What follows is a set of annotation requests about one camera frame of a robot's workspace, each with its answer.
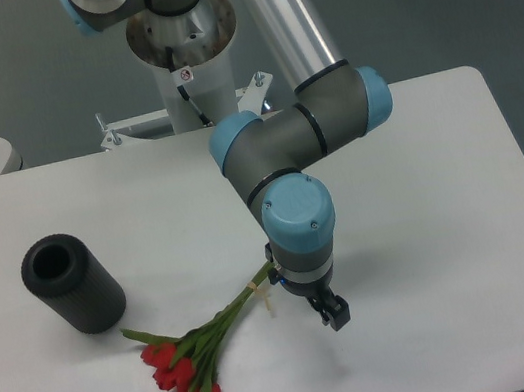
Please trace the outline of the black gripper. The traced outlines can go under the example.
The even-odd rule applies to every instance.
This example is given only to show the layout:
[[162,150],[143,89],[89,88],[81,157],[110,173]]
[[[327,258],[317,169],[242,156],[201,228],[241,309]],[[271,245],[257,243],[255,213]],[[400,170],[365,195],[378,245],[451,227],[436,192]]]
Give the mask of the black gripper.
[[272,263],[270,284],[281,285],[295,296],[305,297],[324,325],[339,331],[351,321],[347,301],[330,290],[333,256],[330,242],[316,251],[291,252],[275,242],[266,244],[265,256]]

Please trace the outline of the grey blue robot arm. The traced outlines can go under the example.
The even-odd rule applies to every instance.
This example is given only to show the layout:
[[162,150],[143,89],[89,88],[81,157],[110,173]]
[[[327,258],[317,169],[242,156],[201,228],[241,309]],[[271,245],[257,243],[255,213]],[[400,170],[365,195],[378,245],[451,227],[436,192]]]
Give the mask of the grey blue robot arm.
[[175,131],[211,126],[209,152],[268,237],[269,279],[307,299],[340,329],[349,306],[330,288],[335,210],[305,169],[384,123],[393,109],[385,80],[354,68],[332,43],[310,0],[243,0],[297,101],[261,116],[267,75],[243,96],[219,82],[216,63],[232,42],[225,0],[59,0],[74,25],[101,33],[125,23],[137,57],[159,70]]

